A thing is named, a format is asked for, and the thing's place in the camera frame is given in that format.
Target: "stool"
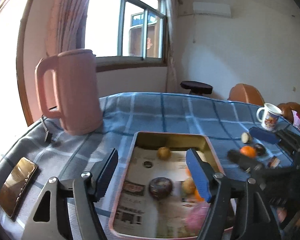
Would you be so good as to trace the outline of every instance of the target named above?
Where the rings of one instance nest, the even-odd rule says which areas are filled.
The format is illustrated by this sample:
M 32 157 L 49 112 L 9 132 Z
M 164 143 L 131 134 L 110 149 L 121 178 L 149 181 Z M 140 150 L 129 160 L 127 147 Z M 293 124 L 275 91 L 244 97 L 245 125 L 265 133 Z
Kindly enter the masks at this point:
M 182 81 L 180 86 L 184 89 L 190 89 L 190 95 L 211 95 L 213 89 L 212 86 L 197 81 Z

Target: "dark round fruit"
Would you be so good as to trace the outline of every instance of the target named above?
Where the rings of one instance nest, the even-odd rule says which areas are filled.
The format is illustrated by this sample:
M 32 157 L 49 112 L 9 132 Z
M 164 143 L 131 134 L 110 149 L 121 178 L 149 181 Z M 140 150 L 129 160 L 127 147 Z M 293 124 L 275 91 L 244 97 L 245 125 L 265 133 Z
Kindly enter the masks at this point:
M 258 156 L 266 153 L 266 148 L 261 143 L 256 143 L 253 147 L 256 149 Z
M 172 188 L 172 181 L 164 177 L 155 178 L 149 183 L 149 193 L 156 200 L 169 196 Z

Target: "mug handle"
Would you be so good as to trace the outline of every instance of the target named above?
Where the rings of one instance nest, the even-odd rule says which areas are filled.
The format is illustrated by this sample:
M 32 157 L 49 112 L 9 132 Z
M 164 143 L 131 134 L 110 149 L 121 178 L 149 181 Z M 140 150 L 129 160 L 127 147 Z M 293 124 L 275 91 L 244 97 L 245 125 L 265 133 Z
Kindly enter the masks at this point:
M 261 110 L 265 110 L 265 108 L 264 108 L 264 107 L 260 107 L 260 108 L 257 110 L 257 119 L 258 119 L 259 122 L 262 122 L 262 120 L 261 120 L 260 117 L 259 117 L 259 114 L 260 114 Z
M 37 98 L 39 108 L 43 115 L 48 118 L 60 118 L 61 113 L 59 110 L 48 109 L 46 93 L 44 90 L 44 80 L 43 76 L 48 70 L 56 71 L 56 66 L 58 65 L 58 56 L 48 57 L 46 59 L 41 59 L 34 71 L 35 85 L 37 89 Z

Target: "smartphone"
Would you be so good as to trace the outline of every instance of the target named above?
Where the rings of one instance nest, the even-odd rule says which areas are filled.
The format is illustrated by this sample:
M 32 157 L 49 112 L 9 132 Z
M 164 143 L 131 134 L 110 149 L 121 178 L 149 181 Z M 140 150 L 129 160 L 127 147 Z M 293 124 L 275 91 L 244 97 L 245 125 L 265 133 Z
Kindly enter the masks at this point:
M 0 206 L 8 217 L 14 217 L 18 203 L 37 167 L 37 164 L 22 157 L 3 184 L 0 190 Z

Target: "white mug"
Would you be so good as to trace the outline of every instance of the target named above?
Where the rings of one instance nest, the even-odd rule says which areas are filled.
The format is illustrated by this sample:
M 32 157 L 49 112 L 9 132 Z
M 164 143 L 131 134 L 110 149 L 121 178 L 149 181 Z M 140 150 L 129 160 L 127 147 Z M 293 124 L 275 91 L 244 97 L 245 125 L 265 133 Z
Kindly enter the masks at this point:
M 262 119 L 259 117 L 261 110 L 264 110 Z M 282 115 L 280 108 L 269 103 L 265 103 L 264 107 L 260 107 L 257 110 L 258 121 L 261 122 L 261 126 L 268 131 L 274 130 L 280 115 Z

